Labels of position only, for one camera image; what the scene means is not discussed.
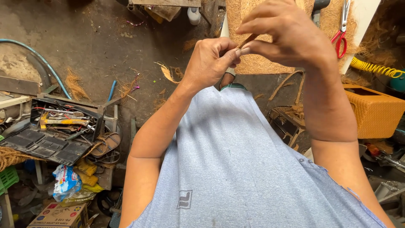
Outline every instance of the white bottle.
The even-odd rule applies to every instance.
[[[187,10],[188,19],[192,25],[198,25],[201,20],[201,14],[196,7],[189,7]]]

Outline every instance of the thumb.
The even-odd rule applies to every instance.
[[[258,54],[269,60],[279,56],[280,51],[277,45],[261,40],[250,41],[241,48],[242,55]]]
[[[225,71],[241,55],[242,53],[240,48],[231,49],[218,59],[218,66]]]

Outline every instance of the hand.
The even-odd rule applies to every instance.
[[[288,67],[336,64],[329,38],[299,9],[294,0],[266,0],[242,21],[237,34],[269,34],[273,43],[254,40],[242,47],[242,55],[259,54]]]
[[[198,41],[181,84],[195,93],[215,85],[229,67],[240,63],[241,50],[237,46],[227,37]]]

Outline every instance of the green plastic crate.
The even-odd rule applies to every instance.
[[[13,184],[19,181],[14,166],[9,166],[0,172],[0,196]]]

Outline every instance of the screwdriver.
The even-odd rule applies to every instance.
[[[96,125],[89,126],[87,129],[84,129],[84,130],[81,130],[81,131],[79,131],[79,132],[77,132],[77,133],[71,134],[69,137],[66,138],[66,140],[75,139],[75,138],[77,138],[77,137],[83,135],[84,133],[86,133],[86,131],[91,130],[91,128],[92,128],[92,127],[95,127],[95,126],[96,126]]]

